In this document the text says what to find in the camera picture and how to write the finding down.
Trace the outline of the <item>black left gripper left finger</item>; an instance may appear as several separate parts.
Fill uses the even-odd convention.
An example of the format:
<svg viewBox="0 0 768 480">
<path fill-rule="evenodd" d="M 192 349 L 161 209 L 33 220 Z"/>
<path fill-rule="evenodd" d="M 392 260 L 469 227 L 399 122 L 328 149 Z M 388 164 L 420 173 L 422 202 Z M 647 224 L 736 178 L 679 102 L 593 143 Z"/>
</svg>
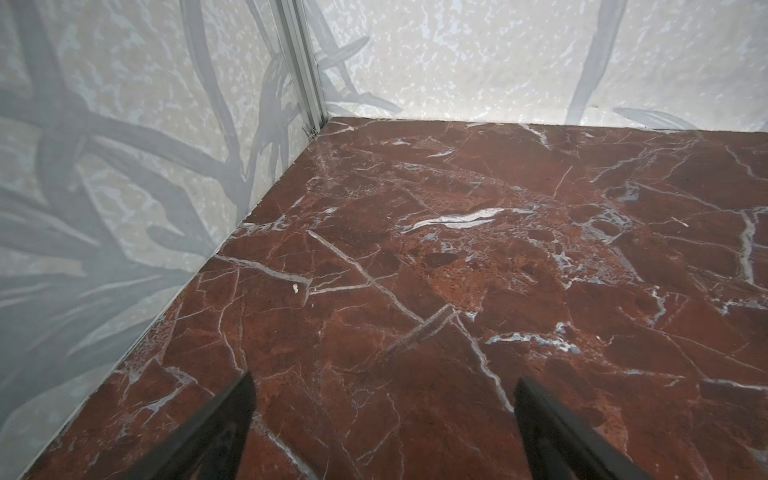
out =
<svg viewBox="0 0 768 480">
<path fill-rule="evenodd" d="M 256 406 L 246 372 L 127 470 L 129 479 L 234 479 Z"/>
</svg>

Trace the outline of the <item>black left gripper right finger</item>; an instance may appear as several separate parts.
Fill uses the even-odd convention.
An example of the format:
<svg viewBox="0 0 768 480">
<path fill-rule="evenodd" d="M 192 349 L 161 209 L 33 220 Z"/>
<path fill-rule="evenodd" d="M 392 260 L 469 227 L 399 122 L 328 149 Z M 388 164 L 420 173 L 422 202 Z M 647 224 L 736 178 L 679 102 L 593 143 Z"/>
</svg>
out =
<svg viewBox="0 0 768 480">
<path fill-rule="evenodd" d="M 516 384 L 515 415 L 534 479 L 648 479 L 535 379 Z"/>
</svg>

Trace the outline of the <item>aluminium frame corner post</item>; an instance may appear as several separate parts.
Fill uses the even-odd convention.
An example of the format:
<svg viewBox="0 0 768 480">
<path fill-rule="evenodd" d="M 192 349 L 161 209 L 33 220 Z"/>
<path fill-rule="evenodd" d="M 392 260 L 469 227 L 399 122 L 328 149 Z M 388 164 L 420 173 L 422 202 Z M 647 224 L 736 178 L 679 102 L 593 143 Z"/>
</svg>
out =
<svg viewBox="0 0 768 480">
<path fill-rule="evenodd" d="M 330 119 L 319 67 L 312 50 L 310 28 L 303 1 L 271 2 L 281 48 L 292 76 L 304 130 L 314 140 Z"/>
</svg>

